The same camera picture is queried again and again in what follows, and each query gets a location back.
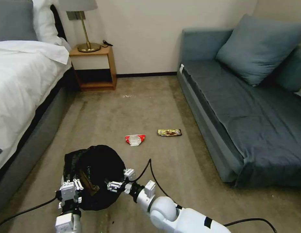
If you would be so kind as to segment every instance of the red food wrapper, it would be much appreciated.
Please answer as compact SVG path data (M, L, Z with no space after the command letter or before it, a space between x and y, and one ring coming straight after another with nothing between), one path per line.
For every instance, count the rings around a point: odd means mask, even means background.
M128 135L125 137L126 142L129 143L131 146L138 146L140 145L144 139L144 134L135 134L135 135Z

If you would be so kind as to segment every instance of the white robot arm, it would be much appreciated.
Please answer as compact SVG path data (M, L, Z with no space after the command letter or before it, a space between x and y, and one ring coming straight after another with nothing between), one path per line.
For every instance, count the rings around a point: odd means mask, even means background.
M146 186L141 186L134 180L133 169L124 171L124 182L109 182L107 189L111 192L124 192L133 197L142 210L150 216L153 225L169 233L231 233L225 226L208 218L207 216L190 208L183 208L169 197L158 197L155 199L155 182L149 181ZM81 183L77 180L63 182L60 191L62 201L59 208L62 214L57 217L57 233L81 233L81 212L78 204L82 199L79 193L83 190Z
M134 170L126 169L125 177L134 179ZM107 189L112 192L121 190L123 183L110 182ZM218 222L190 208L183 208L169 197L155 199L155 182L149 181L146 186L136 182L125 185L124 192L133 197L149 216L153 225L169 233L230 233Z

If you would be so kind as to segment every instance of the gray upholstered bed base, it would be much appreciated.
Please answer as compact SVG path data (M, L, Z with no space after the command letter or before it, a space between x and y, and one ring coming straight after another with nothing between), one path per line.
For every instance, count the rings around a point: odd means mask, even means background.
M0 212L52 142L67 106L67 95L68 92L65 88L60 89L5 172L0 181Z
M238 170L236 164L232 161L228 161L226 158L233 158L231 151L218 134L216 128L212 124L211 120L204 111L200 104L196 94L187 82L186 77L177 72L177 77L183 90L184 96L190 106L192 113L195 117L199 130L206 142L210 155L215 163L215 167L219 173L223 182L233 182L237 178L237 174L234 170Z

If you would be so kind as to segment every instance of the sofa seat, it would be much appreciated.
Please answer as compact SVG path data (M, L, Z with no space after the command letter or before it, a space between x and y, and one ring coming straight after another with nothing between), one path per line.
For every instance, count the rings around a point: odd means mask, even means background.
M216 60L183 64L183 75L238 161L235 185L301 186L301 99L276 85L252 87Z

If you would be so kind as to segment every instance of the table lamp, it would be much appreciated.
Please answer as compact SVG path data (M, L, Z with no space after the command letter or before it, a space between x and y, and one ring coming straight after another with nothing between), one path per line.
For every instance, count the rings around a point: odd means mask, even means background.
M84 24L82 13L81 13L82 11L90 11L90 10L95 10L96 8L98 8L96 1L95 0L59 0L59 5L62 10L79 12L79 15L80 15L80 18L82 21L82 25L83 25L83 29L85 32L85 36L86 36L86 43L78 45L78 47L77 47L78 51L95 52L95 51L100 50L100 48L101 48L100 44L89 42L86 27Z

